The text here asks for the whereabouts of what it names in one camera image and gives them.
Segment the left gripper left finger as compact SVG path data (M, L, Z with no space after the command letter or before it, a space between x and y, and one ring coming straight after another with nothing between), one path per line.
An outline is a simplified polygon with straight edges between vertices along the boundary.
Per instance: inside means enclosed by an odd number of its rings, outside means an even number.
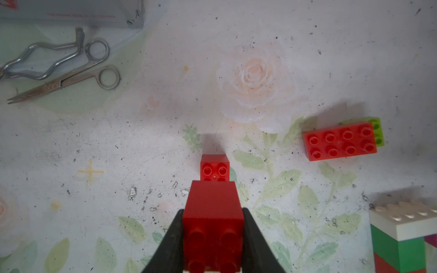
M141 273L182 273L183 258L183 212L177 212L157 251Z

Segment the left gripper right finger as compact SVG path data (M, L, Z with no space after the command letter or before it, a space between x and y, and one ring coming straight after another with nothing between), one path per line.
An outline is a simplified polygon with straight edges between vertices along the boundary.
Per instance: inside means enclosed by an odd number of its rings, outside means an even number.
M244 215L242 273L285 273L249 209L243 208L242 212Z

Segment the red square lego brick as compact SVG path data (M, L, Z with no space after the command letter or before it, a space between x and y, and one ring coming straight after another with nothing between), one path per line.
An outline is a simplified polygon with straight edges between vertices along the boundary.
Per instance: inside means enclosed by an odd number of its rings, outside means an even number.
M200 162L201 181L230 181L230 162L225 154L204 154Z
M241 270L244 216L234 182L194 180L183 213L184 268Z

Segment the red tall lego brick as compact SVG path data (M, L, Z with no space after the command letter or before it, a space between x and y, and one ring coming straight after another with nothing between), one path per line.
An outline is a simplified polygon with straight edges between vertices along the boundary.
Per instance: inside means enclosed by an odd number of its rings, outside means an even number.
M374 262L376 273L400 273L400 271L396 270L393 266L389 265L388 262L383 260L376 253L374 255ZM420 270L408 271L407 273L427 273L425 268L421 268Z

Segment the white long lego brick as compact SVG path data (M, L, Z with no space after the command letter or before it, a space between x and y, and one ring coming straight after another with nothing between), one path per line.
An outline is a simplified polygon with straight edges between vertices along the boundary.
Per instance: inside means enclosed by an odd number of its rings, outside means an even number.
M437 207L418 200L375 207L369 211L369 217L371 225L397 241L437 233Z

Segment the red long lego brick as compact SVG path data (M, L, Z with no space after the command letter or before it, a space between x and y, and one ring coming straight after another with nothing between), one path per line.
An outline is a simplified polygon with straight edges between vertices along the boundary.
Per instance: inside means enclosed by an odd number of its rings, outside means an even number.
M329 160L377 153L373 125L354 122L302 132L309 161Z

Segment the pink lego brick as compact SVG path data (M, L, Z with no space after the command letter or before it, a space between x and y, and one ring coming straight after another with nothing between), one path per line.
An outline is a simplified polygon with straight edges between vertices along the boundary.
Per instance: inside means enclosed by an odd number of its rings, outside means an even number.
M437 248L437 234L425 236L424 241L434 248Z

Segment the lime green lego brick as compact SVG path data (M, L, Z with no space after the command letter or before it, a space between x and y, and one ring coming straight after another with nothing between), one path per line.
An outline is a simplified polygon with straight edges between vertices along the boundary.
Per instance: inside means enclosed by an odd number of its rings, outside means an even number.
M382 130L381 120L379 117L363 117L363 118L358 118L358 119L350 119L350 120L342 121L339 124L346 125L346 124L351 124L351 123L360 122L360 121L372 123L375 141L376 141L376 146L377 147L384 147L384 145L385 145L384 133Z

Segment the silver scissors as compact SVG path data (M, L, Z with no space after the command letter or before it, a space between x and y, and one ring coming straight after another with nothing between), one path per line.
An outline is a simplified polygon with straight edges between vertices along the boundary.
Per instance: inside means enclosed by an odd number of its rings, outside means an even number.
M102 58L96 58L91 54L91 47L95 43L101 43L105 47L105 53ZM86 72L86 70L103 63L106 61L110 55L110 48L108 42L103 38L96 38L89 42L85 47L85 55L88 59L88 62L81 67L73 69L72 71L65 73L54 80L51 80L43 85L40 85L36 88L33 88L29 91L18 94L15 97L8 99L9 104L17 104L20 102L35 100L39 97L42 97L46 94L49 94L54 91L58 91L59 89L68 87L70 85L79 83L88 78L95 78L96 83L104 90L110 91L118 87L119 82L121 81L120 73L118 69L113 65L107 65L98 69L94 69L93 71ZM106 85L102 82L101 76L104 71L112 71L116 80L112 85Z

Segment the silver metal case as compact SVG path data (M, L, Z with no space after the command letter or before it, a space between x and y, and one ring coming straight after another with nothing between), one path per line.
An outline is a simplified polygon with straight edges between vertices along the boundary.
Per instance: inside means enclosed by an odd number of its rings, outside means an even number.
M17 0L1 1L1 22L48 23L141 28L143 1Z

